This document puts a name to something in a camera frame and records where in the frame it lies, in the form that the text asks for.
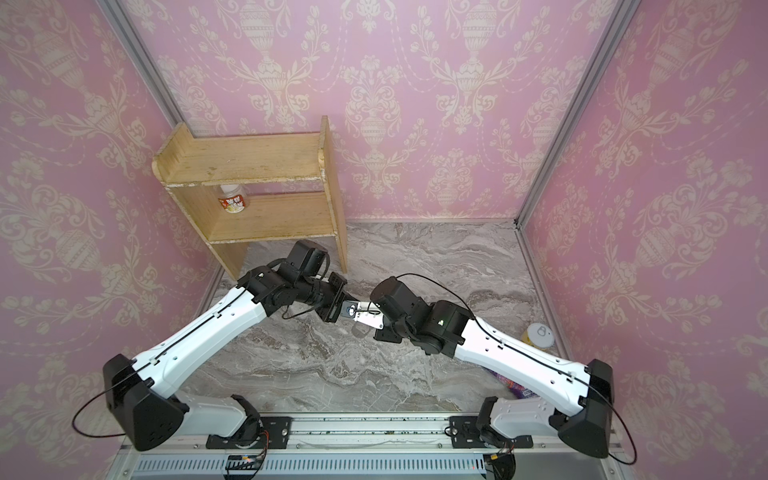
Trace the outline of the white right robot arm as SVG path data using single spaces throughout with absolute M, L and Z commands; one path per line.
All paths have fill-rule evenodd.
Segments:
M 614 416 L 613 369 L 598 359 L 565 360 L 507 336 L 464 303 L 428 303 L 398 277 L 379 283 L 370 300 L 384 317 L 385 339 L 403 339 L 428 355 L 479 365 L 519 384 L 546 402 L 535 421 L 572 449 L 607 458 Z

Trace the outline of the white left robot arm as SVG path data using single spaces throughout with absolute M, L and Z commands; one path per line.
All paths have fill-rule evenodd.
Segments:
M 251 448 L 265 435 L 258 410 L 243 396 L 180 394 L 182 384 L 247 329 L 283 307 L 304 304 L 323 321 L 338 318 L 344 282 L 330 273 L 327 250 L 299 240 L 287 257 L 245 273 L 206 312 L 160 344 L 103 367 L 108 411 L 138 451 L 171 438 L 206 435 L 226 447 Z

